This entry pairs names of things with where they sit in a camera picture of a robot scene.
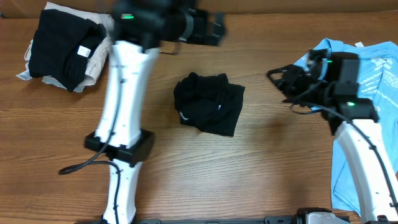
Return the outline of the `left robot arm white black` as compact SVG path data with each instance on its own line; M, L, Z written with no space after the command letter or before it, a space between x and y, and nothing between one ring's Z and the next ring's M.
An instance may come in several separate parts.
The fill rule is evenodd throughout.
M147 82L163 41L217 46L224 14L197 9L195 1L117 1L103 114L85 147L106 156L109 193L101 223L132 223L140 169L154 145L141 128Z

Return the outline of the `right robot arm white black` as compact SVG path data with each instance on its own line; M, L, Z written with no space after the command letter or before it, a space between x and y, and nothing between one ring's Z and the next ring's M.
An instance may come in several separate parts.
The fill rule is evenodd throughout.
M329 61L309 70L290 64L266 73L293 106L321 113L342 147L353 176L363 223L397 223L397 179L369 99L358 97L359 63Z

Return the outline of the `black Sydrogen t-shirt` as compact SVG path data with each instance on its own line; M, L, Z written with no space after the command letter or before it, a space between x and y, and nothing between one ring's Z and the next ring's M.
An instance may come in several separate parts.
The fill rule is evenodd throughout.
M201 132L233 137L243 107L245 87L225 73L203 77L192 72L174 88L180 123Z

